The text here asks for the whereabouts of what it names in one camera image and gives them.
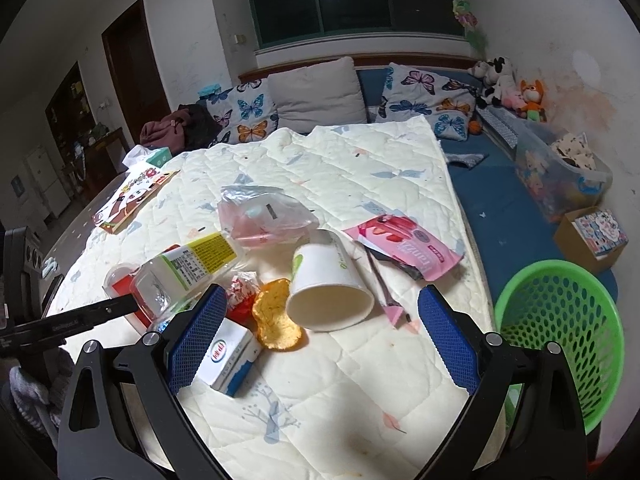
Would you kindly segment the left gloved hand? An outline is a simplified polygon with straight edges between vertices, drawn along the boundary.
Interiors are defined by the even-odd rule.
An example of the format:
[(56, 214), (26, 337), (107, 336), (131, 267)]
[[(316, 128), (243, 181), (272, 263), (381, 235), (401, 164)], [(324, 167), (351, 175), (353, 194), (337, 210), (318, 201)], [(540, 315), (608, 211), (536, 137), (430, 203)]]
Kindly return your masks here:
[(19, 365), (10, 368), (10, 393), (17, 413), (40, 434), (50, 436), (52, 430), (58, 430), (73, 371), (74, 362), (62, 348), (56, 350), (49, 387), (37, 382)]

